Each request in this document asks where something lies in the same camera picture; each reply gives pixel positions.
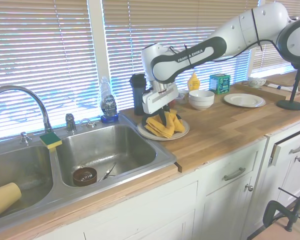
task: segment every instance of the window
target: window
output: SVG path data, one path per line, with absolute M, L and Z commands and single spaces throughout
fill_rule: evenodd
M 274 0 L 265 0 L 266 4 L 276 2 Z M 289 16 L 300 17 L 300 0 L 280 0 L 277 1 L 282 3 Z M 266 77 L 275 74 L 284 74 L 295 69 L 291 66 L 290 62 L 285 61 L 277 50 L 272 46 L 272 44 L 266 44 L 263 47 L 263 51 L 260 48 L 256 48 L 254 60 L 253 60 L 253 70 L 252 77 Z
M 132 74 L 143 73 L 141 50 L 153 43 L 184 49 L 205 40 L 217 27 L 258 5 L 257 0 L 102 0 L 112 89 L 119 109 L 133 106 Z M 247 77 L 250 52 L 220 63 L 207 62 L 195 72 L 200 88 L 209 88 L 211 74 L 231 75 L 231 83 Z M 193 70 L 176 78 L 187 87 Z
M 99 114 L 99 81 L 87 0 L 0 0 L 0 86 L 35 92 L 52 126 Z M 0 94 L 0 137 L 43 129 L 26 93 Z

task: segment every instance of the kitchen sink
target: kitchen sink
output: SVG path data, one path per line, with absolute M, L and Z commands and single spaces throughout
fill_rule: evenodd
M 51 191 L 49 150 L 44 146 L 31 146 L 0 154 L 0 187 L 8 183 L 17 184 L 22 196 L 0 218 L 38 203 Z
M 66 137 L 56 152 L 62 180 L 73 187 L 76 187 L 73 173 L 77 169 L 94 168 L 99 180 L 114 164 L 111 176 L 118 176 L 151 163 L 157 155 L 154 148 L 127 125 Z
M 113 123 L 99 120 L 94 127 L 77 124 L 75 132 L 67 132 L 65 127 L 53 131 L 62 145 L 50 150 L 40 141 L 43 132 L 33 133 L 29 144 L 20 144 L 19 136 L 0 139 L 0 186 L 14 182 L 22 194 L 20 200 L 0 215 L 0 231 L 176 161 L 158 142 L 141 137 L 136 125 L 122 114 Z M 95 168 L 99 180 L 115 163 L 111 177 L 84 187 L 73 184 L 75 170 Z

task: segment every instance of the yellow cloth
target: yellow cloth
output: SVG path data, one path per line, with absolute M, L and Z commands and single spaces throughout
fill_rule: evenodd
M 166 126 L 163 125 L 159 115 L 148 117 L 146 120 L 147 124 L 144 127 L 158 137 L 169 139 L 175 132 L 182 133 L 186 130 L 182 120 L 179 120 L 176 114 L 177 111 L 173 109 L 170 112 L 164 112 Z

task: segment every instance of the dish soap bottle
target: dish soap bottle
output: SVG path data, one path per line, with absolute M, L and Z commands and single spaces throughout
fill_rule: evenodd
M 114 95 L 111 92 L 111 87 L 108 82 L 107 77 L 103 76 L 100 84 L 100 107 L 102 110 L 101 113 L 101 122 L 113 123 L 118 120 L 117 113 L 117 104 Z
M 192 73 L 192 76 L 188 80 L 188 89 L 189 91 L 198 90 L 200 87 L 200 80 L 197 78 L 195 72 Z

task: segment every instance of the yellow paper cup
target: yellow paper cup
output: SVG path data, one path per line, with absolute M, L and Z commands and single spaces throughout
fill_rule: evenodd
M 0 187 L 0 214 L 21 198 L 20 188 L 13 182 Z

